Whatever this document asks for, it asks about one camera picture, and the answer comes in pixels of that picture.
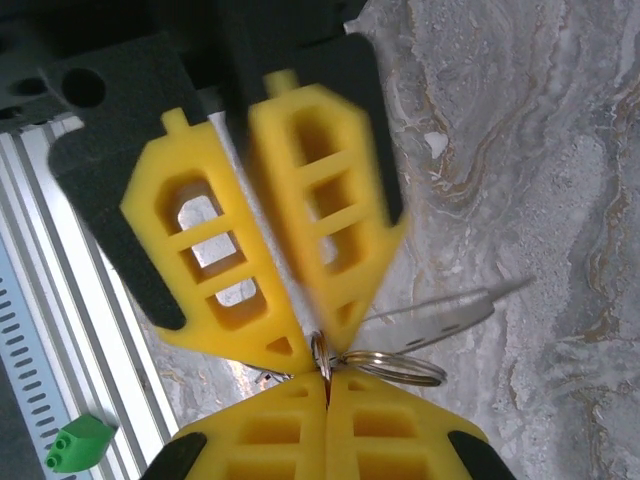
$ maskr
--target green toy block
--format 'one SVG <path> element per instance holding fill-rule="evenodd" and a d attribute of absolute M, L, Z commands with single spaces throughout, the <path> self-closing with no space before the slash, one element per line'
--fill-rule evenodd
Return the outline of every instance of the green toy block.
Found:
<path fill-rule="evenodd" d="M 56 473 L 76 473 L 98 464 L 115 430 L 91 415 L 82 415 L 62 427 L 45 464 Z"/>

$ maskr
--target metal rail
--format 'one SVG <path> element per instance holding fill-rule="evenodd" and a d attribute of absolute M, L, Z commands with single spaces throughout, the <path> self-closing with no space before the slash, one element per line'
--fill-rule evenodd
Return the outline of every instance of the metal rail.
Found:
<path fill-rule="evenodd" d="M 68 418 L 118 426 L 91 477 L 137 480 L 178 427 L 122 282 L 47 168 L 79 126 L 0 135 L 0 239 Z"/>

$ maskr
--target metal frame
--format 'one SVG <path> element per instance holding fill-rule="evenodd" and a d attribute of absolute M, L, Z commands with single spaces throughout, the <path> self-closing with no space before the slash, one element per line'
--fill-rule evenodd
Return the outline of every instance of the metal frame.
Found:
<path fill-rule="evenodd" d="M 94 479 L 138 479 L 178 429 L 131 300 L 46 163 L 67 118 L 0 135 L 0 237 L 69 418 L 117 425 Z"/>
<path fill-rule="evenodd" d="M 40 464 L 70 418 L 64 406 L 33 317 L 0 239 L 0 357 Z M 47 480 L 89 480 L 89 472 L 56 474 Z"/>

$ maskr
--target marble surface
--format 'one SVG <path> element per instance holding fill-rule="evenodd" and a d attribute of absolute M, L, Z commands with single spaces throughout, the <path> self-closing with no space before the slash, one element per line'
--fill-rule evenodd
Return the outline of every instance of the marble surface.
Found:
<path fill-rule="evenodd" d="M 519 479 L 640 479 L 640 1 L 371 0 L 412 231 L 375 308 L 535 275 L 417 391 Z M 179 423 L 265 384 L 149 341 Z"/>

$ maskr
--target metal key ring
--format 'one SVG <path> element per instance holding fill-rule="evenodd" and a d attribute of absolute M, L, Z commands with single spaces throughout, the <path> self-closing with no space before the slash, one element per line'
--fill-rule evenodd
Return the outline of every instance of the metal key ring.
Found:
<path fill-rule="evenodd" d="M 447 381 L 447 372 L 437 365 L 397 353 L 356 350 L 342 355 L 340 362 L 376 375 L 383 380 L 404 385 L 437 387 Z"/>
<path fill-rule="evenodd" d="M 324 377 L 327 385 L 331 384 L 331 359 L 329 356 L 329 345 L 321 332 L 313 332 L 311 335 L 311 352 L 313 358 L 320 368 L 320 374 Z"/>

